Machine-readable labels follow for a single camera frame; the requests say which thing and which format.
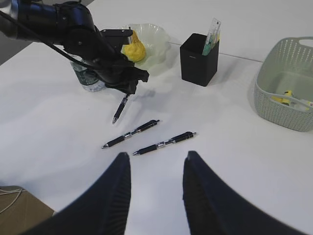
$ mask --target plastic basket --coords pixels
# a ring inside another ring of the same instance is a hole
[[[313,37],[285,38],[277,43],[263,63],[254,88],[255,108],[262,118],[297,130],[313,129],[313,47],[300,44]],[[292,90],[293,97],[284,96]],[[273,99],[284,98],[303,106],[299,110]]]

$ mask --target gray floor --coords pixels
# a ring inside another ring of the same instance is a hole
[[[65,1],[67,0],[44,0],[44,3],[52,5],[54,3],[63,3]],[[88,5],[92,1],[93,0],[82,0],[82,4]],[[0,65],[23,50],[29,44],[29,42],[6,38],[6,36],[0,32]]]

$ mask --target white cable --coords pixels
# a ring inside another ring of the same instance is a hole
[[[20,190],[21,190],[21,188],[14,189],[14,190],[9,190],[9,191],[0,189],[0,191],[2,191],[2,192],[18,192]]]
[[[1,195],[7,195],[7,194],[12,194],[12,193],[16,193],[16,192],[19,192],[20,189],[18,191],[13,191],[13,192],[3,192],[3,193],[0,193],[0,196]]]
[[[8,193],[14,193],[14,192],[19,192],[18,195],[16,196],[16,198],[13,200],[13,202],[11,202],[6,208],[4,208],[3,210],[0,211],[0,214],[4,211],[6,211],[11,205],[13,205],[16,200],[18,199],[18,197],[20,196],[20,194],[22,193],[22,189],[20,189],[19,191],[11,191],[11,192],[8,192]]]

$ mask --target robotic arm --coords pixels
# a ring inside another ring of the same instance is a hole
[[[99,31],[89,10],[80,2],[50,6],[38,0],[0,0],[0,16],[0,31],[7,37],[43,42],[54,50],[58,50],[54,45],[62,45],[67,53],[82,57],[86,64],[61,50],[59,53],[93,69],[109,88],[135,94],[138,81],[148,81],[148,72],[134,67],[134,62],[121,53],[133,31]]]

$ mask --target water bottle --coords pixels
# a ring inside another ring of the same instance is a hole
[[[70,55],[70,56],[84,63],[84,60],[80,56],[77,56],[77,55]],[[99,75],[95,71],[91,69],[87,69],[72,61],[70,63],[76,73],[78,81],[80,82],[80,84],[86,91],[98,92],[105,88],[105,83],[99,80],[98,78]]]

